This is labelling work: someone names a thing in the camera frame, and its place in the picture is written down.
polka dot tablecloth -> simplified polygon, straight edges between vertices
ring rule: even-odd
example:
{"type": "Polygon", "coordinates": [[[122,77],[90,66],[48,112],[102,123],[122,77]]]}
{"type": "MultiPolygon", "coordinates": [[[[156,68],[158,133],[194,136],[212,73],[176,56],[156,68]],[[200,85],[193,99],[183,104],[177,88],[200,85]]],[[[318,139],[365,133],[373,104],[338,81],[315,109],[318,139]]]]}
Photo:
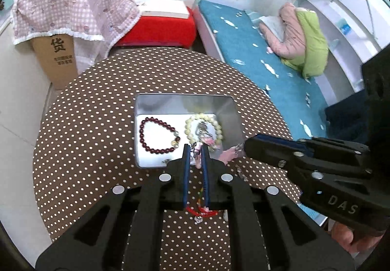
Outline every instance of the polka dot tablecloth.
{"type": "MultiPolygon", "coordinates": [[[[33,176],[40,214],[57,239],[107,191],[140,186],[158,170],[135,165],[134,103],[137,93],[232,96],[245,136],[258,133],[291,139],[278,110],[253,82],[214,58],[177,48],[119,50],[75,79],[57,98],[37,139],[33,176]]],[[[249,184],[280,187],[297,201],[299,189],[283,170],[250,158],[239,166],[249,184]]],[[[190,206],[202,187],[202,173],[190,176],[190,206]]],[[[222,214],[196,224],[186,211],[164,216],[161,270],[229,270],[229,226],[222,214]]]]}

black printed character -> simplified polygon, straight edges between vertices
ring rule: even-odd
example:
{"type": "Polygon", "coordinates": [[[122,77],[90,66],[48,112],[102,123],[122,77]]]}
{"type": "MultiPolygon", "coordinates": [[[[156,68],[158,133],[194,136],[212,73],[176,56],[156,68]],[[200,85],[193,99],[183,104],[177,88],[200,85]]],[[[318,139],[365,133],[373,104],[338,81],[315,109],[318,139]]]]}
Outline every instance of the black printed character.
{"type": "Polygon", "coordinates": [[[61,38],[52,39],[51,45],[54,47],[54,52],[58,52],[60,50],[66,50],[64,48],[64,41],[61,38]]]}

white book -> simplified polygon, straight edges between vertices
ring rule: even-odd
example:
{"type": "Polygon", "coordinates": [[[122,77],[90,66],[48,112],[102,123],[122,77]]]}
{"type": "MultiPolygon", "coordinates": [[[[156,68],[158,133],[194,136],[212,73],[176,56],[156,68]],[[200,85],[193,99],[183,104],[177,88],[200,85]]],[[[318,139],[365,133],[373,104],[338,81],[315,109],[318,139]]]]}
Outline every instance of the white book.
{"type": "Polygon", "coordinates": [[[135,0],[142,15],[187,19],[190,13],[182,0],[135,0]]]}

human hand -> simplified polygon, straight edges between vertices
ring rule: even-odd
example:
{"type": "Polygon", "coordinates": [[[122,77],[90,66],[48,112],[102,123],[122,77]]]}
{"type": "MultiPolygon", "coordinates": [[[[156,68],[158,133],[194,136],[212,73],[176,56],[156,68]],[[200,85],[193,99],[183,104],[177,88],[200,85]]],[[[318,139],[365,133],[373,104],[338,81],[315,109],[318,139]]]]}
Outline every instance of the human hand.
{"type": "Polygon", "coordinates": [[[354,239],[354,233],[346,225],[335,222],[332,231],[332,238],[335,239],[344,250],[349,253],[357,253],[368,250],[377,245],[383,236],[364,236],[358,240],[354,239]]]}

metal tray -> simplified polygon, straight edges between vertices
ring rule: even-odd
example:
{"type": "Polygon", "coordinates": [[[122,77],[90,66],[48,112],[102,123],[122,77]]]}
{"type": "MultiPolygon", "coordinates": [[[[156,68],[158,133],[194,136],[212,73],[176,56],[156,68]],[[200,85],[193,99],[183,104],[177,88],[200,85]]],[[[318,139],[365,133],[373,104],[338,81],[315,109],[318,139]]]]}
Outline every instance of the metal tray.
{"type": "MultiPolygon", "coordinates": [[[[234,100],[230,96],[196,95],[196,94],[139,94],[135,100],[134,143],[137,166],[140,168],[165,167],[164,160],[182,157],[184,144],[189,143],[184,134],[185,121],[194,114],[204,113],[213,116],[222,127],[222,150],[211,152],[210,156],[218,159],[223,150],[227,150],[244,141],[240,115],[237,113],[234,100]],[[151,154],[142,147],[139,141],[139,127],[145,117],[155,117],[175,127],[181,138],[179,148],[167,154],[151,154]]],[[[208,124],[208,131],[215,134],[214,128],[208,124]]],[[[144,128],[145,142],[154,149],[171,147],[173,133],[167,129],[148,122],[144,128]]]]}

